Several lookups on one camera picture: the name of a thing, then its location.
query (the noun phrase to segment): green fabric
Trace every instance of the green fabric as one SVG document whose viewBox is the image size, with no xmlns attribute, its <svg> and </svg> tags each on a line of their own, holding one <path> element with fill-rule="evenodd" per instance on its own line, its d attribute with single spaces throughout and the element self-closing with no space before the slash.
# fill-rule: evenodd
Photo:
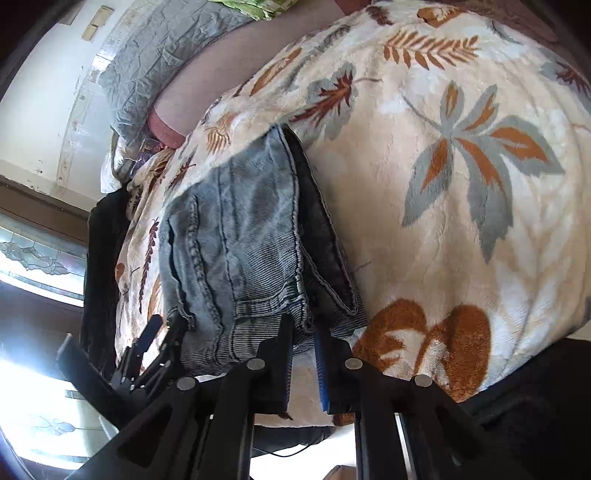
<svg viewBox="0 0 591 480">
<path fill-rule="evenodd" d="M 226 7 L 240 10 L 241 13 L 255 20 L 273 20 L 289 7 L 295 5 L 297 0 L 210 0 L 220 2 Z"/>
</svg>

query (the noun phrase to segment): light blue jeans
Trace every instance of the light blue jeans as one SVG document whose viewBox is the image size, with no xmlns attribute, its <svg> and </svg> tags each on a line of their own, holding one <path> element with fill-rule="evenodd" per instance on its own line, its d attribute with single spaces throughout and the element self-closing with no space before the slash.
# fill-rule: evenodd
<svg viewBox="0 0 591 480">
<path fill-rule="evenodd" d="M 294 354 L 314 320 L 333 336 L 367 324 L 333 223 L 296 135 L 273 126 L 167 209 L 160 276 L 166 318 L 185 318 L 182 361 L 219 374 L 294 321 Z"/>
</svg>

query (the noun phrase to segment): bed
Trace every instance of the bed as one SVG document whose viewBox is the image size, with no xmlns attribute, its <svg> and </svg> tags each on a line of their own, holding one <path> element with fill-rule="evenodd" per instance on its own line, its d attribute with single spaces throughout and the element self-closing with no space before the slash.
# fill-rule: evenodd
<svg viewBox="0 0 591 480">
<path fill-rule="evenodd" d="M 388 375 L 427 374 L 463 401 L 589 319 L 591 87 L 552 50 L 462 7 L 376 2 L 324 21 L 260 69 L 257 57 L 242 80 L 229 74 L 219 98 L 207 88 L 194 111 L 176 117 L 178 90 L 160 93 L 149 125 L 176 132 L 168 143 L 178 148 L 153 156 L 127 187 L 117 353 L 152 314 L 170 313 L 158 233 L 167 207 L 286 124 L 365 306 L 367 326 L 348 338 L 354 354 Z M 230 35 L 168 87 L 205 75 L 200 62 L 216 45 L 227 51 Z M 334 422 L 320 408 L 311 350 L 294 358 L 288 414 L 257 420 Z"/>
</svg>

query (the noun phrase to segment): light switch plate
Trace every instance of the light switch plate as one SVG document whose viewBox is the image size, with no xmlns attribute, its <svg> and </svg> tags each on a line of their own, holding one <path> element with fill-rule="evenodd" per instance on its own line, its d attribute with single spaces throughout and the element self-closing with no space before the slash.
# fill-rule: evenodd
<svg viewBox="0 0 591 480">
<path fill-rule="evenodd" d="M 84 33 L 82 34 L 82 40 L 91 41 L 92 37 L 95 36 L 96 31 L 99 29 L 96 25 L 88 25 Z"/>
<path fill-rule="evenodd" d="M 95 14 L 92 20 L 90 20 L 90 24 L 96 25 L 97 27 L 102 27 L 107 23 L 107 20 L 113 12 L 114 10 L 111 7 L 103 5 L 99 8 L 98 12 Z"/>
</svg>

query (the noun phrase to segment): gray leaf print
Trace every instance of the gray leaf print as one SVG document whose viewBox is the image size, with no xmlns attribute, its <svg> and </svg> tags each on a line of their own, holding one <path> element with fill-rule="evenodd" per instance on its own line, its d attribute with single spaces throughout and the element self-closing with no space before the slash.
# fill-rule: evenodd
<svg viewBox="0 0 591 480">
<path fill-rule="evenodd" d="M 324 128 L 324 135 L 334 140 L 349 121 L 355 106 L 358 91 L 353 84 L 354 77 L 355 67 L 347 62 L 330 79 L 312 82 L 306 97 L 309 106 L 293 115 L 291 122 L 303 122 L 306 133 L 314 138 L 318 138 Z"/>
<path fill-rule="evenodd" d="M 504 149 L 503 153 L 526 175 L 564 173 L 550 145 L 535 125 L 511 115 L 497 123 L 488 133 Z"/>
<path fill-rule="evenodd" d="M 491 85 L 474 104 L 474 108 L 455 128 L 469 135 L 477 135 L 489 128 L 499 112 L 499 104 L 495 103 L 496 85 Z"/>
<path fill-rule="evenodd" d="M 439 117 L 444 135 L 449 134 L 453 126 L 459 120 L 464 110 L 464 92 L 458 88 L 456 82 L 450 82 L 445 93 L 441 97 Z"/>
<path fill-rule="evenodd" d="M 522 174 L 564 174 L 556 155 L 535 125 L 510 115 L 493 125 L 498 105 L 496 85 L 491 85 L 457 125 L 463 110 L 462 89 L 450 82 L 440 104 L 441 125 L 419 112 L 404 99 L 413 112 L 433 126 L 441 138 L 417 158 L 409 180 L 403 226 L 415 222 L 449 187 L 452 181 L 452 155 L 457 148 L 470 174 L 467 201 L 472 221 L 478 227 L 484 260 L 491 259 L 496 241 L 513 226 L 511 178 L 503 157 Z"/>
<path fill-rule="evenodd" d="M 418 156 L 408 185 L 402 226 L 417 220 L 448 189 L 452 172 L 453 149 L 447 138 L 430 145 Z"/>
<path fill-rule="evenodd" d="M 540 51 L 550 60 L 542 65 L 540 74 L 559 85 L 567 86 L 591 115 L 591 85 L 587 79 L 553 51 L 547 48 L 541 48 Z"/>
<path fill-rule="evenodd" d="M 298 74 L 304 68 L 310 60 L 315 59 L 319 55 L 322 55 L 326 50 L 328 50 L 339 38 L 343 37 L 351 30 L 351 26 L 347 24 L 339 25 L 333 31 L 331 31 L 327 36 L 325 36 L 324 40 L 320 42 L 315 48 L 312 49 L 311 52 L 306 55 L 303 60 L 296 65 L 296 67 L 291 71 L 288 75 L 287 80 L 283 84 L 283 90 L 285 92 L 290 92 L 296 89 L 295 79 L 297 78 Z"/>
<path fill-rule="evenodd" d="M 468 166 L 470 216 L 478 227 L 480 249 L 488 263 L 496 241 L 504 238 L 509 227 L 513 226 L 509 171 L 498 148 L 487 138 L 458 138 L 454 145 Z"/>
</svg>

